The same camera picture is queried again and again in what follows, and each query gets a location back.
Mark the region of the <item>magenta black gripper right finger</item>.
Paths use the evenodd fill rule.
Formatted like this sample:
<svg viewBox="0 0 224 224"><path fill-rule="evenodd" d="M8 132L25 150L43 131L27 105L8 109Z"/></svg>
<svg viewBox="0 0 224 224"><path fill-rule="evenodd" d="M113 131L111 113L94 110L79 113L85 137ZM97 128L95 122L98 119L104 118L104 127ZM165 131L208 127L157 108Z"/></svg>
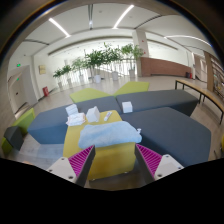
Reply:
<svg viewBox="0 0 224 224"><path fill-rule="evenodd" d="M135 155L145 181L156 181L183 169L171 155L160 155L140 144L135 145Z"/></svg>

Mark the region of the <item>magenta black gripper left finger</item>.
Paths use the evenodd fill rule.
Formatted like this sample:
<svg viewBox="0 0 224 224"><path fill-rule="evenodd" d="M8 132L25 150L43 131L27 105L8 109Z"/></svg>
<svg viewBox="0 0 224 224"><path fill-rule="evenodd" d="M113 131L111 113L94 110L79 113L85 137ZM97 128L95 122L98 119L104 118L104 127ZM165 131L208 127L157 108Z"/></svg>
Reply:
<svg viewBox="0 0 224 224"><path fill-rule="evenodd" d="M60 157L47 171L65 180L83 187L95 157L95 146L92 145L71 157Z"/></svg>

